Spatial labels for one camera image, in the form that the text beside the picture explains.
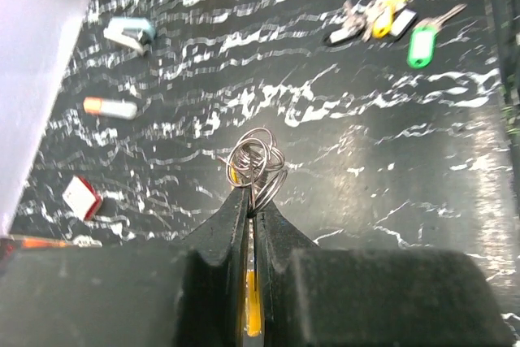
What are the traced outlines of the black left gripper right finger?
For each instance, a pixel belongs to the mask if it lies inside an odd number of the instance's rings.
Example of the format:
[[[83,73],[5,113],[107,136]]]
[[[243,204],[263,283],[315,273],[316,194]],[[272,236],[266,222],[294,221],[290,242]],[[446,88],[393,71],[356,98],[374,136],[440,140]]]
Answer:
[[[446,249],[324,249],[274,205],[257,219],[268,346],[511,346],[491,286]]]

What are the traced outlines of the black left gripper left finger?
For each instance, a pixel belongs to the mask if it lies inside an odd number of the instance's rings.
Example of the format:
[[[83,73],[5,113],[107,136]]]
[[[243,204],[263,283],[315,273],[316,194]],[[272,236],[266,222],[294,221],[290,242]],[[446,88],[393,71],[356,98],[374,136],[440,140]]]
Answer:
[[[236,189],[182,239],[12,251],[2,345],[239,345],[248,209]]]

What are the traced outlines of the large keyring with yellow handle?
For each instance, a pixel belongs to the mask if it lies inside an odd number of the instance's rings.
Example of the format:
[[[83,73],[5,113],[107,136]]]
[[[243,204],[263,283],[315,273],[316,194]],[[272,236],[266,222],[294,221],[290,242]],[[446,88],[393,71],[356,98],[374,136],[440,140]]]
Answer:
[[[288,169],[275,135],[265,127],[252,128],[244,133],[229,155],[219,160],[225,165],[227,182],[232,188],[249,191],[243,319],[245,334],[259,338],[262,336],[263,314],[258,276],[258,216],[283,186]]]

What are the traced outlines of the black key tag with key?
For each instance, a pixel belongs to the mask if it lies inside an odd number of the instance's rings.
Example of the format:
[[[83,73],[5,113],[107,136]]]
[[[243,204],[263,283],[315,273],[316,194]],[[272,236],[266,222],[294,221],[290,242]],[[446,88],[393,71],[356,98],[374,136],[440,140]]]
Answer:
[[[366,27],[366,17],[356,12],[350,0],[343,5],[345,20],[341,28],[327,33],[323,38],[323,44],[327,47],[335,47],[358,37]]]

